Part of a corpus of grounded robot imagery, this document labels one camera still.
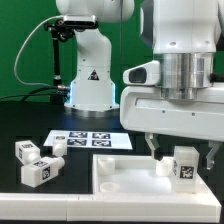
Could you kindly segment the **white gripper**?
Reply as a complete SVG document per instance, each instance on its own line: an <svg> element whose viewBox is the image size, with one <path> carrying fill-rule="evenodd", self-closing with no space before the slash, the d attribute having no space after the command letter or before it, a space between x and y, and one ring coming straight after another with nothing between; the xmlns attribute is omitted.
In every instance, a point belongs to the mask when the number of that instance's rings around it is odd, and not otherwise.
<svg viewBox="0 0 224 224"><path fill-rule="evenodd" d="M120 100L120 122L126 130L146 133L151 157L158 161L162 154L156 134L213 140L208 142L205 158L211 170L218 141L224 142L224 84L199 90L195 100L166 100L156 87L126 87Z"/></svg>

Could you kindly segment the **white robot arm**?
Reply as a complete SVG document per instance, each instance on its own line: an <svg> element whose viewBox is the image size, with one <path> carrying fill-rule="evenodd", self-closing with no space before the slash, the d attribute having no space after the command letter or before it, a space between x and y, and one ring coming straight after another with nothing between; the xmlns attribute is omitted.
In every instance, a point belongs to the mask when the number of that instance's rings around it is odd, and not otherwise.
<svg viewBox="0 0 224 224"><path fill-rule="evenodd" d="M77 73L67 106L105 112L114 106L111 43L101 22L127 20L134 0L56 0L65 29L78 44ZM159 134L204 139L217 151L224 142L224 80L213 72L224 0L144 0L140 35L153 59L128 69L120 122L141 131L152 150Z"/></svg>

